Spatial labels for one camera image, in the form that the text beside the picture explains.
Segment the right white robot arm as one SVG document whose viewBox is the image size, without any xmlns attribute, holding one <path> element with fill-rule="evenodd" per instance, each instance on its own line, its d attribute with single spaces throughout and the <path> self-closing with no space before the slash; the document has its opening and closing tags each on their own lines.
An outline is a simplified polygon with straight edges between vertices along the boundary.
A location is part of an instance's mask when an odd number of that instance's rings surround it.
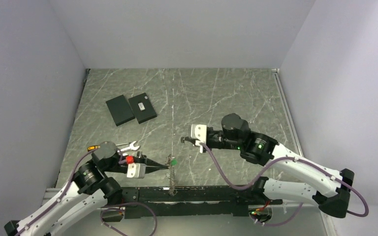
<svg viewBox="0 0 378 236">
<path fill-rule="evenodd" d="M 299 180 L 286 182 L 270 177 L 255 177 L 237 190 L 252 189 L 257 204 L 267 200 L 291 200 L 317 206 L 319 210 L 336 218 L 349 214 L 350 187 L 354 172 L 335 170 L 319 165 L 296 154 L 265 134 L 254 132 L 249 123 L 235 113 L 224 116 L 221 130 L 203 124 L 192 124 L 189 134 L 181 142 L 199 147 L 200 153 L 212 149 L 238 150 L 241 158 L 264 169 L 278 168 Z"/>
</svg>

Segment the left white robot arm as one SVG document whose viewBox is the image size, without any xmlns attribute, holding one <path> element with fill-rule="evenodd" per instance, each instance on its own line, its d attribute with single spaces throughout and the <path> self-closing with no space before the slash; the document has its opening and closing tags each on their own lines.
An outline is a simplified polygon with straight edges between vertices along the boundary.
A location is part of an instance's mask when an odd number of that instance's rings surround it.
<svg viewBox="0 0 378 236">
<path fill-rule="evenodd" d="M 100 207 L 119 210 L 139 204 L 129 191 L 106 175 L 126 174 L 127 178 L 144 178 L 146 174 L 169 169 L 143 154 L 125 155 L 113 142 L 103 142 L 88 150 L 71 171 L 63 187 L 44 205 L 23 220 L 11 220 L 4 230 L 9 236 L 56 236 Z"/>
</svg>

